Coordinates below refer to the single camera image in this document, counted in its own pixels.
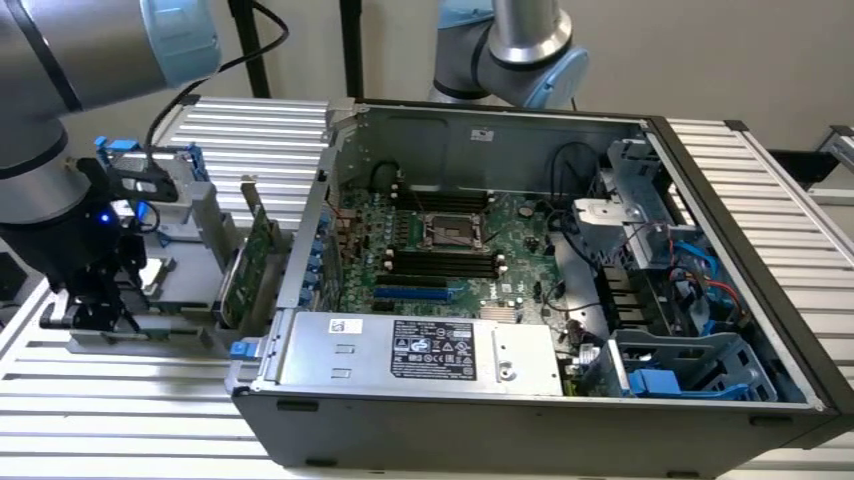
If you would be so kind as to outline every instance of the blue tab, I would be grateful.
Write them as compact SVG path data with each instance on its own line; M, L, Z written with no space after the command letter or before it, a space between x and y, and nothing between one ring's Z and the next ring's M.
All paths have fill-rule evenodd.
M136 140L114 140L112 143L107 146L111 150L116 152L132 152L134 150L139 150L139 142Z
M254 360L258 353L258 343L235 342L231 344L229 357L233 360Z

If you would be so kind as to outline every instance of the warning label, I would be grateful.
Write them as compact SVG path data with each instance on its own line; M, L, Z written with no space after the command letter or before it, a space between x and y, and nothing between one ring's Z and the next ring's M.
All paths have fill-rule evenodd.
M471 323L395 320L391 374L398 378L477 380Z

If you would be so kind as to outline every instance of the sticker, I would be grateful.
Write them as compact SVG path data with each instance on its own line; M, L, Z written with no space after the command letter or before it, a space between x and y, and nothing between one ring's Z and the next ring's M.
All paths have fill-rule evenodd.
M333 318L330 320L330 333L345 333L350 335L362 334L362 319Z
M429 380L478 379L471 323L395 320L391 374Z
M473 130L471 140L474 142L491 142L495 139L495 132L493 130Z

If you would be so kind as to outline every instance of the black pole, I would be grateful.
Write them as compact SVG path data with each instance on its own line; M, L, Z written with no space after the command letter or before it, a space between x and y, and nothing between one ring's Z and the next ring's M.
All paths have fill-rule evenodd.
M342 14L347 96L362 98L365 97L365 76L362 73L362 0L338 1Z
M255 11L253 2L249 0L229 0L231 16L238 27L238 37L241 37L241 50L247 55L262 48L262 41L258 36L258 24L255 23ZM267 66L265 57L246 63L246 70L250 75L250 85L255 98L273 98L270 93L270 81L267 80Z

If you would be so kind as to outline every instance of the green expansion card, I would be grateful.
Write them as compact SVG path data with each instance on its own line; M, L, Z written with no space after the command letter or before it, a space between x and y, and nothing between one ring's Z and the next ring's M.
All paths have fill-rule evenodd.
M267 256L274 248L275 223L270 222L263 205L255 205L253 210L255 217L253 230L225 284L225 299L214 306L219 319L233 328L241 326L253 312L267 266Z

